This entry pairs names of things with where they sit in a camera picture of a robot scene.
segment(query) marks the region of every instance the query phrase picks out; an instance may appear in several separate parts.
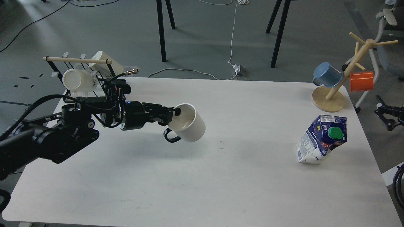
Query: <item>wooden mug stand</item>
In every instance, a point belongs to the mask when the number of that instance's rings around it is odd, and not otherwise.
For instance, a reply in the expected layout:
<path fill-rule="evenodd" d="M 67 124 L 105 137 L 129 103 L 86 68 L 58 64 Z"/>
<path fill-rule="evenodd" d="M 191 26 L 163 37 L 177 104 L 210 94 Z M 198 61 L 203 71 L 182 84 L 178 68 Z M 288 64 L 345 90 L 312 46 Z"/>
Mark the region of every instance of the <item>wooden mug stand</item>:
<path fill-rule="evenodd" d="M 355 67 L 359 67 L 362 70 L 365 70 L 363 66 L 359 64 L 362 59 L 365 57 L 366 53 L 374 46 L 386 45 L 398 43 L 398 40 L 387 41 L 387 42 L 378 42 L 375 43 L 373 39 L 367 39 L 366 42 L 361 40 L 352 32 L 349 33 L 354 39 L 358 42 L 355 46 L 355 57 L 348 65 L 348 67 L 344 71 L 344 77 L 341 82 L 338 83 L 335 87 L 326 88 L 324 86 L 318 87 L 314 89 L 311 100 L 314 105 L 316 105 L 319 109 L 324 110 L 326 112 L 338 112 L 345 106 L 344 96 L 338 91 L 340 87 L 344 84 L 344 82 L 349 78 L 351 72 L 355 69 Z"/>

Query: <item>mug handle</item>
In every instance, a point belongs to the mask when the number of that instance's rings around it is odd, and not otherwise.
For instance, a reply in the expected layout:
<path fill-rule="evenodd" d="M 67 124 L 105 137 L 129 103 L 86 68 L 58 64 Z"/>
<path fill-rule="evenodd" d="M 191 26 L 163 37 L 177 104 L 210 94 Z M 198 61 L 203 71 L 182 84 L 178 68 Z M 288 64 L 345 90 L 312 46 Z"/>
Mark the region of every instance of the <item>mug handle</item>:
<path fill-rule="evenodd" d="M 166 130 L 164 130 L 164 138 L 166 138 L 166 140 L 170 143 L 175 143 L 177 141 L 179 141 L 181 139 L 181 137 L 177 136 L 174 138 L 168 138 L 167 135 L 171 132 L 172 130 L 170 128 L 166 128 Z"/>
<path fill-rule="evenodd" d="M 322 82 L 316 82 L 315 80 L 316 80 L 316 78 L 313 78 L 313 84 L 315 84 L 316 86 L 323 85 Z"/>

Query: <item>blue mug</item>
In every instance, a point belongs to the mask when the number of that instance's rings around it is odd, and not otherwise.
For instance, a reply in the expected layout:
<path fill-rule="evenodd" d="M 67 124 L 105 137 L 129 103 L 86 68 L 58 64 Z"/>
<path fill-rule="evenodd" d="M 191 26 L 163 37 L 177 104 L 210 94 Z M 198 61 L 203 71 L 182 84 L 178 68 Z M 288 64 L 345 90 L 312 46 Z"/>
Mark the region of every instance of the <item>blue mug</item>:
<path fill-rule="evenodd" d="M 313 84 L 323 85 L 327 88 L 335 87 L 344 78 L 344 73 L 337 70 L 329 62 L 323 62 L 317 66 L 313 73 Z"/>

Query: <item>wooden base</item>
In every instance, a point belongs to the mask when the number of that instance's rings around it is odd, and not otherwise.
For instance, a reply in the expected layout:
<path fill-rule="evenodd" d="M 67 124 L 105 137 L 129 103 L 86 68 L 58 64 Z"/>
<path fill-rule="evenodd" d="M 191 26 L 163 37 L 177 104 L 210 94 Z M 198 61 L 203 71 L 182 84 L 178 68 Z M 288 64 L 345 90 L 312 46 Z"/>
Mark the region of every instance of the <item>wooden base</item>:
<path fill-rule="evenodd" d="M 327 100 L 326 96 L 330 88 L 326 88 L 324 86 L 318 87 L 314 89 L 311 100 L 314 105 L 316 105 L 319 109 L 324 110 L 326 112 L 338 112 L 345 106 L 345 98 L 338 91 L 331 100 Z"/>

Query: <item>green cap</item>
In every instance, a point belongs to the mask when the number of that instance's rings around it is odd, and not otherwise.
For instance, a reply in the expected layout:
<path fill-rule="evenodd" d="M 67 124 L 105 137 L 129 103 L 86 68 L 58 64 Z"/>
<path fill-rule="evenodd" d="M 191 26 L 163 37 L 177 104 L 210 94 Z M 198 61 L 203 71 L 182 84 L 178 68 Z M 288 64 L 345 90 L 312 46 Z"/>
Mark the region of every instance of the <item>green cap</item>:
<path fill-rule="evenodd" d="M 328 136 L 332 139 L 342 139 L 342 137 L 344 137 L 344 134 L 339 127 L 330 127 L 328 129 Z"/>

